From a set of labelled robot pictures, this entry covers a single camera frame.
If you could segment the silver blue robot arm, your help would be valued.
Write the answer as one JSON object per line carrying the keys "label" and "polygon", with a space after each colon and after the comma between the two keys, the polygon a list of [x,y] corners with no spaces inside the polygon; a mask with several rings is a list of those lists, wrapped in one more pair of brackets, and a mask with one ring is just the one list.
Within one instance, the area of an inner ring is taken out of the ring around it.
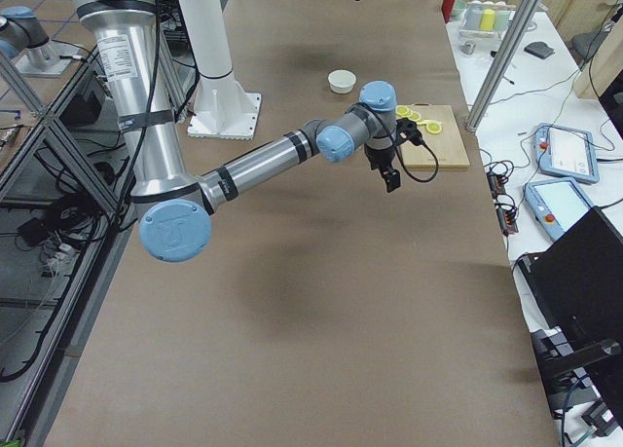
{"label": "silver blue robot arm", "polygon": [[95,37],[136,183],[131,192],[145,249],[166,262],[200,254],[217,207],[268,179],[321,155],[337,163],[362,149],[388,190],[400,184],[396,94],[373,81],[334,121],[312,120],[204,175],[185,167],[175,109],[159,72],[164,43],[156,0],[74,0],[81,24]]}

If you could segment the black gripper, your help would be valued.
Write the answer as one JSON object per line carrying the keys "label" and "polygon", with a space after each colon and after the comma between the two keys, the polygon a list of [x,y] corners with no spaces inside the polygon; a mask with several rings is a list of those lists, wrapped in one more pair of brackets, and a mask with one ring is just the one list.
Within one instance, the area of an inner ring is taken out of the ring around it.
{"label": "black gripper", "polygon": [[388,193],[401,187],[400,172],[393,166],[395,148],[390,136],[369,139],[364,144],[364,153],[371,170],[377,170],[381,174]]}

